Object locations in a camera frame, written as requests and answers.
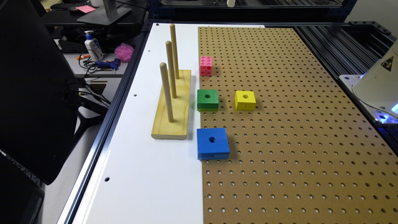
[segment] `wooden peg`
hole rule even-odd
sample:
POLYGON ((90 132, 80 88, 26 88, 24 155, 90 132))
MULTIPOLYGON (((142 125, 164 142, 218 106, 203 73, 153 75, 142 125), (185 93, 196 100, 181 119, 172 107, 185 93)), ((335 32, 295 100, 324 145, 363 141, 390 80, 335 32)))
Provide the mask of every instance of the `wooden peg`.
POLYGON ((176 99, 177 91, 175 88, 175 77, 174 77, 174 65, 173 65, 173 50, 172 43, 168 40, 166 41, 166 51, 167 51, 167 63, 169 65, 170 74, 170 87, 172 89, 172 98, 176 99))
POLYGON ((162 83, 163 83, 163 91, 164 98, 166 101, 167 108, 167 116, 169 117, 169 122, 173 122, 173 107, 172 107, 172 99, 170 97, 170 87, 169 87, 169 76, 167 75, 167 66, 166 63, 160 63, 160 74, 162 75, 162 83))
POLYGON ((174 74, 175 79, 180 78, 179 69, 178 69, 178 55, 177 55, 177 38, 175 35, 175 25, 170 24, 170 33, 172 36, 172 47, 173 47, 173 59, 174 59, 174 74))

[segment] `green block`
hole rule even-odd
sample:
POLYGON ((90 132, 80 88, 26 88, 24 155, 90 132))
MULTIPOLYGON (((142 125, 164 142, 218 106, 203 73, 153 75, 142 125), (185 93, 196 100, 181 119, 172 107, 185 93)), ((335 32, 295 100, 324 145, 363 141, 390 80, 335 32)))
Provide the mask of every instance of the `green block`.
POLYGON ((218 111, 218 108, 216 108, 216 109, 212 109, 212 108, 203 108, 203 109, 200 109, 200 108, 198 108, 198 111, 199 112, 202 112, 202 111, 218 111))
POLYGON ((218 91, 217 90, 198 90, 197 91, 198 110, 218 110, 218 91))

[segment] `pink object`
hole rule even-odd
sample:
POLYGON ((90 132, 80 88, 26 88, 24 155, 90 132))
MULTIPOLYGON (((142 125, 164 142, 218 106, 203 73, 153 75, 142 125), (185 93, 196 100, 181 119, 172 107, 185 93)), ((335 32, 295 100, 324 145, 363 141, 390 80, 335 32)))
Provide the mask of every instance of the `pink object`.
POLYGON ((200 75, 211 76, 213 57, 200 57, 200 75))
POLYGON ((84 12, 84 13, 89 13, 92 12, 94 10, 96 10, 95 8, 91 7, 91 6, 79 6, 76 7, 77 9, 79 9, 80 11, 84 12))
POLYGON ((116 47, 114 53, 122 62, 128 62, 130 61, 133 51, 133 47, 128 44, 122 43, 119 47, 116 47))

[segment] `metal frame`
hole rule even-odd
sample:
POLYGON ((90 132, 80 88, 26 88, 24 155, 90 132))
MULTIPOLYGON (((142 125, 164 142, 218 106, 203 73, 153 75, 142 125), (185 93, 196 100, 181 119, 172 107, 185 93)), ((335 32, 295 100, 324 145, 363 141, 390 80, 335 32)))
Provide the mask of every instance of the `metal frame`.
POLYGON ((340 6, 316 6, 305 1, 303 5, 275 2, 271 6, 247 6, 244 0, 235 7, 220 6, 163 6, 160 0, 149 0, 150 18, 175 21, 226 22, 344 22, 357 0, 344 0, 340 6))
MULTIPOLYGON (((149 36, 150 29, 153 24, 161 22, 171 22, 163 20, 149 20, 143 25, 142 33, 137 41, 137 47, 134 50, 132 59, 127 66, 121 83, 116 91, 112 105, 105 116, 103 125, 101 126, 99 133, 94 141, 93 147, 86 159, 85 164, 81 170, 81 173, 76 181, 76 184, 70 194, 70 197, 65 205, 65 208, 61 214, 58 224, 71 224, 78 211, 80 202, 85 194, 85 190, 90 181, 90 177, 95 169, 96 163, 100 158, 102 150, 108 148, 108 144, 112 138, 115 127, 118 123, 118 119, 123 110, 124 103, 128 96, 130 87, 134 80, 135 72, 138 68, 141 55, 143 53, 147 38, 149 36)), ((222 21, 212 22, 212 24, 222 24, 222 21)), ((341 74, 358 74, 365 72, 371 65, 377 60, 377 57, 369 53, 369 50, 355 41, 345 29, 353 27, 349 24, 343 23, 261 23, 266 27, 293 27, 298 35, 308 45, 308 48, 313 54, 319 59, 323 66, 328 70, 335 80, 338 80, 338 75, 341 74), (348 58, 348 53, 355 52, 353 55, 355 58, 348 58)), ((390 42, 391 44, 395 40, 395 37, 391 35, 382 34, 385 38, 383 40, 390 42)), ((383 40, 374 37, 375 40, 382 42, 383 40)), ((351 97, 358 106, 358 101, 351 97)), ((380 135, 390 145, 391 148, 397 153, 398 152, 398 129, 376 127, 380 135)))

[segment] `blue block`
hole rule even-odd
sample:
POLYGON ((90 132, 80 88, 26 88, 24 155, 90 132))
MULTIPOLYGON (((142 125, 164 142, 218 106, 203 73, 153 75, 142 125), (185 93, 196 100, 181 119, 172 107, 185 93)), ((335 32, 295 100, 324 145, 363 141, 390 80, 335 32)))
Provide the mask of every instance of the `blue block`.
POLYGON ((228 159, 229 145, 225 128, 197 129, 198 159, 228 159))

